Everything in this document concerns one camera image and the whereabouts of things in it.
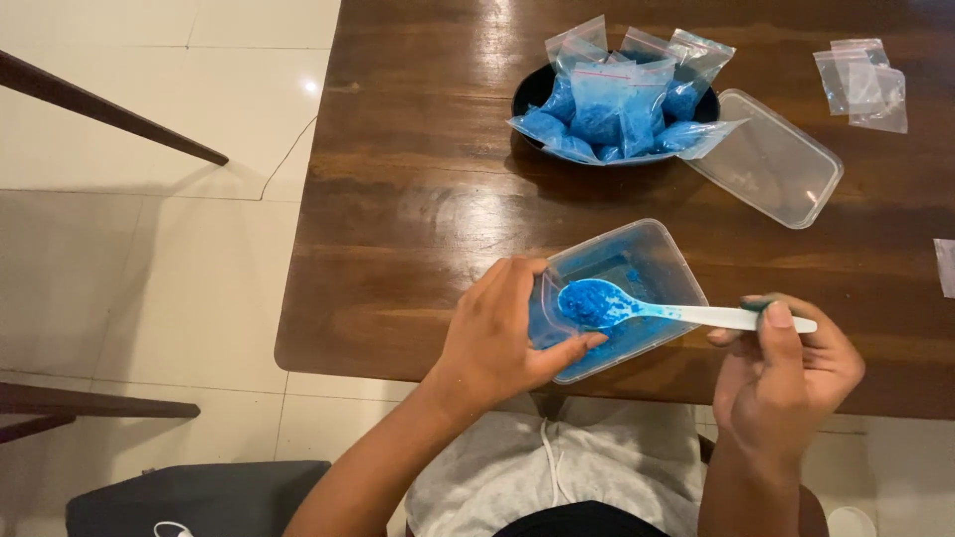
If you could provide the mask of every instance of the hand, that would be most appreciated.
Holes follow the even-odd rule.
[[[743,297],[747,309],[766,304],[758,333],[717,329],[707,336],[730,350],[716,380],[713,414],[720,439],[728,436],[751,459],[798,463],[818,425],[859,384],[865,364],[816,306],[778,293]],[[793,313],[818,329],[797,334]]]
[[[457,302],[444,350],[425,382],[465,401],[469,412],[484,412],[543,385],[605,342],[602,333],[584,333],[546,351],[531,349],[528,300],[534,275],[546,268],[545,260],[522,256],[494,263]]]

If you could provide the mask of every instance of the bowl of plastic bags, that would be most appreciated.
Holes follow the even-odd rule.
[[[700,159],[739,124],[717,120],[710,87],[732,47],[630,28],[610,52],[602,15],[544,46],[550,63],[518,86],[508,123],[548,155],[597,166]]]

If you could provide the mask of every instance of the clear plastic container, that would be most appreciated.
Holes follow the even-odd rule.
[[[548,261],[551,269],[538,279],[531,294],[528,335],[535,349],[546,349],[581,331],[557,305],[557,295],[566,282],[600,278],[650,303],[709,305],[672,237],[656,220],[640,220],[608,231]],[[554,382],[576,382],[698,326],[654,317],[628,319],[603,331],[610,339],[563,370]]]
[[[740,90],[721,93],[719,103],[720,121],[749,121],[706,157],[686,163],[780,224],[809,227],[836,189],[842,161]]]

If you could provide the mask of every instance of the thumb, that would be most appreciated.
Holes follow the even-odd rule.
[[[565,339],[550,349],[540,351],[534,361],[539,370],[553,376],[563,368],[580,360],[590,349],[607,341],[606,335],[598,332],[582,333]]]
[[[792,393],[792,390],[804,392],[802,341],[785,302],[777,300],[763,311],[759,323],[759,347],[764,361],[760,384],[769,384],[771,393],[780,395]]]

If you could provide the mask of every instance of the white plastic spoon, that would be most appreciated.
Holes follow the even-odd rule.
[[[557,297],[561,313],[584,324],[587,328],[602,329],[620,324],[630,317],[663,317],[688,323],[756,330],[756,311],[712,306],[661,306],[633,298],[615,284],[606,280],[587,278],[571,282]],[[797,333],[815,332],[816,321],[793,317]]]

